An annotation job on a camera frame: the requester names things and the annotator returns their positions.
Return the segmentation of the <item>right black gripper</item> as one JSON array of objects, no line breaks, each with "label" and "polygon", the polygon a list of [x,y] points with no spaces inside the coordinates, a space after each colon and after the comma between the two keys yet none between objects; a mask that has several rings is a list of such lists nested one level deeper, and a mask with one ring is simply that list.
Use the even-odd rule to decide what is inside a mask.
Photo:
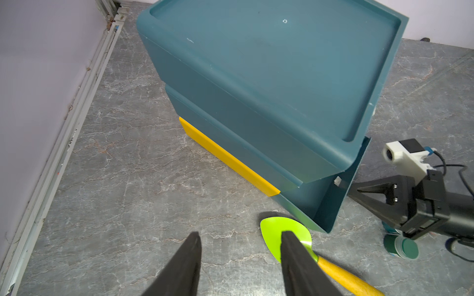
[{"label": "right black gripper", "polygon": [[413,188],[411,177],[403,175],[353,183],[348,197],[409,239],[428,233],[451,236],[446,229],[451,210],[440,171],[428,170]]}]

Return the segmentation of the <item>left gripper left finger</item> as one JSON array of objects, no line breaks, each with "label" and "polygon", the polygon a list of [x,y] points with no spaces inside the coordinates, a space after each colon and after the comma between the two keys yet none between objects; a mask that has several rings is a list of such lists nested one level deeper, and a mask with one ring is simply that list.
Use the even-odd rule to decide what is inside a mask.
[{"label": "left gripper left finger", "polygon": [[201,270],[202,245],[192,232],[142,296],[196,296]]}]

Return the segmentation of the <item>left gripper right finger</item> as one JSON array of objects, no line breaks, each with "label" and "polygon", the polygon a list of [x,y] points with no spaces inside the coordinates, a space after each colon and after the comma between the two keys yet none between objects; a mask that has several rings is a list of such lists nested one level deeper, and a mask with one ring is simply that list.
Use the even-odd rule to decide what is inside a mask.
[{"label": "left gripper right finger", "polygon": [[281,268],[288,296],[340,296],[341,292],[319,268],[291,231],[281,234]]}]

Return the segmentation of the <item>teal bottom drawer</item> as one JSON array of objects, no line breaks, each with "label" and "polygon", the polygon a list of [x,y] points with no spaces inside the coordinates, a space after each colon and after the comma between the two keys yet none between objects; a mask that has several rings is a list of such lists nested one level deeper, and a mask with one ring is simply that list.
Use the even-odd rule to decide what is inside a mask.
[{"label": "teal bottom drawer", "polygon": [[330,233],[370,142],[370,138],[364,139],[356,160],[346,171],[304,183],[272,199],[306,228]]}]

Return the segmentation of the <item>teal drawer cabinet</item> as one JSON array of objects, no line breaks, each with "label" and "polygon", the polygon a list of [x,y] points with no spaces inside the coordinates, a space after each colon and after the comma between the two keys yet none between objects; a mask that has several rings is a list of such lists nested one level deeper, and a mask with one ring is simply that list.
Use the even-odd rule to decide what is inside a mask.
[{"label": "teal drawer cabinet", "polygon": [[312,208],[356,161],[408,21],[376,1],[159,1],[137,31],[179,116]]}]

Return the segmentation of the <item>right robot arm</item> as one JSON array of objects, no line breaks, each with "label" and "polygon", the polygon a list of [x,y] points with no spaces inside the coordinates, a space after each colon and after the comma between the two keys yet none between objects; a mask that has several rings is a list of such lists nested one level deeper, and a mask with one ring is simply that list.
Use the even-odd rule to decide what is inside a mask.
[{"label": "right robot arm", "polygon": [[448,192],[440,171],[428,170],[420,182],[396,175],[354,183],[348,196],[408,239],[445,235],[449,252],[455,242],[474,245],[474,199]]}]

